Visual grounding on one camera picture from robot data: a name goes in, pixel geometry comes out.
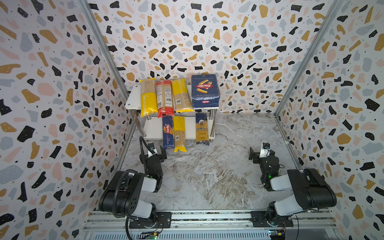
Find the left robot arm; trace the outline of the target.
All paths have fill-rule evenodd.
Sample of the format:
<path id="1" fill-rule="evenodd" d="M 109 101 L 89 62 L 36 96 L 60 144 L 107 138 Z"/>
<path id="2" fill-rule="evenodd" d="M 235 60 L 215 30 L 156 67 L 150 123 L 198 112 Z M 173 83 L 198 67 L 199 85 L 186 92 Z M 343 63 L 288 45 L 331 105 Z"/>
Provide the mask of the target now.
<path id="1" fill-rule="evenodd" d="M 163 182 L 162 163 L 167 159 L 164 147 L 160 152 L 152 147 L 147 154 L 140 154 L 144 173 L 136 170 L 118 171 L 109 182 L 99 201 L 99 210 L 116 218 L 154 222 L 157 217 L 155 204 L 140 199 L 141 193 L 157 193 Z"/>

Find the white two-tier shelf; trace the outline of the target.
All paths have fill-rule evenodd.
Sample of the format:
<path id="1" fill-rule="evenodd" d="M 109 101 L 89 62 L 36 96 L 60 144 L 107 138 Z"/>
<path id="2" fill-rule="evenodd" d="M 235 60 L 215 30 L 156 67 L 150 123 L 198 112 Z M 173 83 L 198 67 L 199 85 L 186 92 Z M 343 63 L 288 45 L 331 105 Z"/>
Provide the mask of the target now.
<path id="1" fill-rule="evenodd" d="M 133 121 L 136 124 L 141 136 L 147 140 L 161 140 L 163 138 L 163 122 L 157 115 L 153 114 L 149 117 L 141 117 L 141 85 L 136 84 L 131 89 L 128 100 L 126 101 L 125 108 L 131 113 Z M 215 139 L 215 122 L 218 107 L 202 108 L 201 111 L 208 111 L 208 130 L 209 140 L 212 142 Z M 187 140 L 196 139 L 196 113 L 176 113 L 185 118 L 185 135 Z"/>

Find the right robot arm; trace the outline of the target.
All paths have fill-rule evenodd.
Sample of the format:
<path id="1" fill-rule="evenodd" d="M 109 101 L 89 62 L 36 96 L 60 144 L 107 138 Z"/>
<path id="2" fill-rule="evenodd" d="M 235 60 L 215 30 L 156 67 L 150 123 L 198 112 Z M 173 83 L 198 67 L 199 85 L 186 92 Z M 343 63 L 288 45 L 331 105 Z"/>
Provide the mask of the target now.
<path id="1" fill-rule="evenodd" d="M 308 210 L 320 210 L 337 204 L 335 192 L 315 169 L 287 170 L 279 174 L 280 160 L 269 143 L 262 143 L 261 150 L 250 148 L 249 160 L 260 166 L 261 183 L 268 192 L 291 190 L 287 198 L 269 203 L 264 215 L 254 217 L 272 227 L 290 226 L 291 217 Z"/>

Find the blue Barilla spaghetti box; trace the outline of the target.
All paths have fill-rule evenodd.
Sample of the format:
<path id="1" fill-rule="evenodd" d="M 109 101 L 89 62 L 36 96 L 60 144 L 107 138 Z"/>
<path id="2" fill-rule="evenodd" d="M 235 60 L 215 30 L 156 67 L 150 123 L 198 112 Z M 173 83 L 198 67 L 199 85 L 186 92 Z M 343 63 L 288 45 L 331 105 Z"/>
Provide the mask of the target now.
<path id="1" fill-rule="evenodd" d="M 175 145 L 173 117 L 172 116 L 163 117 L 162 122 L 163 122 L 163 125 L 162 125 L 163 145 L 165 149 L 171 149 Z"/>

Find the blue Barilla pasta box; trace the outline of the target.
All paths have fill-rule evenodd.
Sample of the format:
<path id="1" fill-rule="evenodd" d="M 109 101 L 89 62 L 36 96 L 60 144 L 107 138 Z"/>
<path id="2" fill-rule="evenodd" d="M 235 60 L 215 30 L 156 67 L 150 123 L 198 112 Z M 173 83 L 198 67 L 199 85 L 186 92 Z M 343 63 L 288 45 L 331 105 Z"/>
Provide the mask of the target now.
<path id="1" fill-rule="evenodd" d="M 220 90 L 216 75 L 191 76 L 192 105 L 196 109 L 218 108 Z"/>

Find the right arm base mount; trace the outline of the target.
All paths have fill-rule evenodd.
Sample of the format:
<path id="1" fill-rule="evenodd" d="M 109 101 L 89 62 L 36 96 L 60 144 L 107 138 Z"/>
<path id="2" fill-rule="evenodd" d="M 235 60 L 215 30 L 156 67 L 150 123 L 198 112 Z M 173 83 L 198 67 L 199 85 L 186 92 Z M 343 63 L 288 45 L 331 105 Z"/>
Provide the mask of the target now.
<path id="1" fill-rule="evenodd" d="M 254 228 L 294 226 L 291 217 L 279 216 L 270 211 L 251 211 L 251 222 Z"/>

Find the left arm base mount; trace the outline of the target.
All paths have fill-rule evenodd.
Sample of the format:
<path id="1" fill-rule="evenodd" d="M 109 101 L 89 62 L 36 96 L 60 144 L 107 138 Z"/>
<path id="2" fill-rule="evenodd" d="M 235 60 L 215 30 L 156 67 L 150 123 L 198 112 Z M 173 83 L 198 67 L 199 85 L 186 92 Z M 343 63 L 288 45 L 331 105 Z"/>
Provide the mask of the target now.
<path id="1" fill-rule="evenodd" d="M 171 212 L 157 212 L 149 218 L 138 218 L 129 223 L 130 229 L 169 229 L 172 222 Z"/>

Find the red spaghetti bag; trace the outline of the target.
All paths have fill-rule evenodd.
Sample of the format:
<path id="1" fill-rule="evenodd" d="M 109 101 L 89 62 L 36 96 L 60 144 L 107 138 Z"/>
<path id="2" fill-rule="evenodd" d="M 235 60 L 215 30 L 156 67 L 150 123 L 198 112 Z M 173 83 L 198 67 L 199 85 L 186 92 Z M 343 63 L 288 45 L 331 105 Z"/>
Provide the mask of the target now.
<path id="1" fill-rule="evenodd" d="M 172 83 L 169 80 L 156 82 L 158 118 L 174 115 Z"/>

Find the blue-top clear spaghetti bag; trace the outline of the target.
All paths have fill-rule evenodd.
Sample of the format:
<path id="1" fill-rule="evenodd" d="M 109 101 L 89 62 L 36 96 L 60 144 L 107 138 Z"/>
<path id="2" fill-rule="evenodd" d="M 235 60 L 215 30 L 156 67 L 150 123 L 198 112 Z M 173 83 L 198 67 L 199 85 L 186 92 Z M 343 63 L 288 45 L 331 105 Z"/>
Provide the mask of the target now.
<path id="1" fill-rule="evenodd" d="M 208 118 L 205 113 L 196 113 L 196 144 L 209 145 Z"/>

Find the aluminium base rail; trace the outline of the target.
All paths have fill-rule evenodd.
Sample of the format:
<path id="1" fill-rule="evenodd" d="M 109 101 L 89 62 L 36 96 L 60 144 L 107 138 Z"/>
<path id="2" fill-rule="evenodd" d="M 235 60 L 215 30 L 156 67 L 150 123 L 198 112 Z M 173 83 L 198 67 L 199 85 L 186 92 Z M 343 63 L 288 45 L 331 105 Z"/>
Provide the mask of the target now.
<path id="1" fill-rule="evenodd" d="M 303 212 L 272 227 L 261 210 L 160 211 L 152 229 L 94 211 L 81 240 L 341 240 L 328 210 Z"/>

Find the yellow-top spaghetti bag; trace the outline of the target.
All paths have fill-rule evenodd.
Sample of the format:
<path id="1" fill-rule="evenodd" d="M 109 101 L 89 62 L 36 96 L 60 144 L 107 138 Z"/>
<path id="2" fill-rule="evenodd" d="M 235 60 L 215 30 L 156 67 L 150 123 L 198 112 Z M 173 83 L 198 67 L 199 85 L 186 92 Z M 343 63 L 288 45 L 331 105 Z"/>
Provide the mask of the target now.
<path id="1" fill-rule="evenodd" d="M 193 112 L 193 106 L 188 93 L 186 80 L 178 79 L 171 81 L 173 98 L 174 98 L 174 110 L 178 113 Z"/>

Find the yellow Pastatime spaghetti bag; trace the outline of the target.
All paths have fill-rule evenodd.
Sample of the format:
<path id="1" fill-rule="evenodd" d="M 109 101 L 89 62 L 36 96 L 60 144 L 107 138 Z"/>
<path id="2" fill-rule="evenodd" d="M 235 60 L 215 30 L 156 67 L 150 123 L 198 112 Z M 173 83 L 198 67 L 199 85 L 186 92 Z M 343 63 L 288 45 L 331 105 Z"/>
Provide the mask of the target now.
<path id="1" fill-rule="evenodd" d="M 141 80 L 141 117 L 158 112 L 156 81 L 154 78 Z"/>

